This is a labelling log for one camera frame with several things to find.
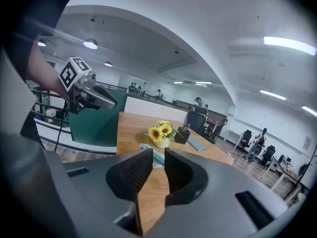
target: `human arm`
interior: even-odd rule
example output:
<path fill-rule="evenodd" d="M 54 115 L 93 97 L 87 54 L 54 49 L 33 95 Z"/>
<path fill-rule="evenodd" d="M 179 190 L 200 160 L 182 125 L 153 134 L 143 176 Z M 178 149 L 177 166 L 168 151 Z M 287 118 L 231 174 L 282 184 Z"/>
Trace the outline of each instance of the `human arm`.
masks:
<path fill-rule="evenodd" d="M 67 92 L 58 77 L 58 72 L 46 62 L 42 55 L 38 46 L 39 39 L 40 36 L 33 42 L 26 75 L 40 86 L 56 92 L 63 99 L 68 100 Z"/>

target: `pen holder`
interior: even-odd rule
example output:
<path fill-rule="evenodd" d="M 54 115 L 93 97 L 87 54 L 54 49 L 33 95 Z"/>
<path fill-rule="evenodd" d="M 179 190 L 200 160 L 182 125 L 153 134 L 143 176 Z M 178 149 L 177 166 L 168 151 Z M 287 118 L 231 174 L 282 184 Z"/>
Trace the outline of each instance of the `pen holder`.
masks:
<path fill-rule="evenodd" d="M 176 135 L 174 136 L 174 142 L 184 145 L 184 144 L 186 144 L 189 136 L 190 136 L 189 131 L 186 131 L 186 132 L 182 131 L 182 132 L 176 133 Z"/>

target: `black vent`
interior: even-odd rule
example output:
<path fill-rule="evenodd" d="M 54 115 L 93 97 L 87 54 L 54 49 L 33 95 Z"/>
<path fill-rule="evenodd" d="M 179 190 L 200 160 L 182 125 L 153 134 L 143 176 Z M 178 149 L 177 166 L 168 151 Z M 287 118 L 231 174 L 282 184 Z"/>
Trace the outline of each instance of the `black vent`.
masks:
<path fill-rule="evenodd" d="M 257 199 L 248 191 L 235 194 L 254 224 L 261 229 L 273 221 L 273 217 L 264 209 Z"/>
<path fill-rule="evenodd" d="M 69 177 L 76 177 L 85 173 L 88 173 L 87 168 L 78 168 L 78 169 L 73 169 L 73 170 L 68 170 L 66 171 Z"/>

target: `ceiling light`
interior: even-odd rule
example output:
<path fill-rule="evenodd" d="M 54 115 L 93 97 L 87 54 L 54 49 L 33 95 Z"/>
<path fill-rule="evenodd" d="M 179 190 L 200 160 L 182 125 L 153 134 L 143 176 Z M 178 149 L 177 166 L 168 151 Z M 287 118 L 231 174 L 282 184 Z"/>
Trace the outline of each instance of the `ceiling light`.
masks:
<path fill-rule="evenodd" d="M 264 93 L 264 94 L 268 94 L 268 95 L 271 95 L 271 96 L 277 97 L 277 98 L 282 99 L 282 100 L 284 100 L 284 101 L 286 100 L 286 98 L 285 98 L 285 97 L 282 97 L 282 96 L 279 96 L 279 95 L 277 95 L 277 94 L 270 93 L 270 92 L 267 92 L 267 91 L 264 91 L 264 90 L 261 90 L 261 93 Z"/>
<path fill-rule="evenodd" d="M 297 49 L 304 51 L 310 55 L 315 55 L 316 48 L 294 40 L 284 39 L 284 38 L 278 38 L 278 37 L 264 37 L 264 44 L 267 45 L 277 45 L 277 46 L 283 46 L 288 47 L 292 49 Z"/>
<path fill-rule="evenodd" d="M 196 84 L 212 84 L 211 82 L 200 82 L 200 81 L 197 81 L 195 82 Z"/>
<path fill-rule="evenodd" d="M 309 113 L 317 117 L 317 112 L 315 112 L 314 110 L 311 110 L 310 108 L 307 108 L 306 106 L 302 106 L 302 109 L 305 109 L 306 111 L 308 111 Z"/>
<path fill-rule="evenodd" d="M 109 67 L 112 67 L 112 63 L 110 61 L 106 61 L 105 62 L 105 65 L 109 66 Z"/>
<path fill-rule="evenodd" d="M 207 87 L 207 85 L 205 85 L 205 84 L 197 84 L 197 83 L 195 83 L 195 85 L 199 85 L 199 86 L 202 86 L 202 87 Z"/>
<path fill-rule="evenodd" d="M 38 42 L 38 45 L 41 46 L 41 47 L 45 47 L 45 46 L 46 46 L 44 40 L 40 40 L 40 41 Z"/>
<path fill-rule="evenodd" d="M 98 43 L 95 39 L 87 39 L 85 42 L 84 42 L 84 45 L 87 47 L 87 48 L 90 48 L 90 49 L 97 49 L 98 48 Z"/>

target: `green panel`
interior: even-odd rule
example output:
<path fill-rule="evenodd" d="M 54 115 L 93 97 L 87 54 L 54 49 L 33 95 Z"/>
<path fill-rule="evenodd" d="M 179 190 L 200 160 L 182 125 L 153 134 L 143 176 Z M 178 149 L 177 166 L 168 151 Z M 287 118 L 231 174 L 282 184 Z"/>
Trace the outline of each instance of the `green panel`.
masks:
<path fill-rule="evenodd" d="M 117 146 L 119 112 L 124 111 L 127 95 L 108 90 L 117 100 L 114 109 L 84 109 L 79 114 L 69 113 L 69 126 L 77 143 Z"/>

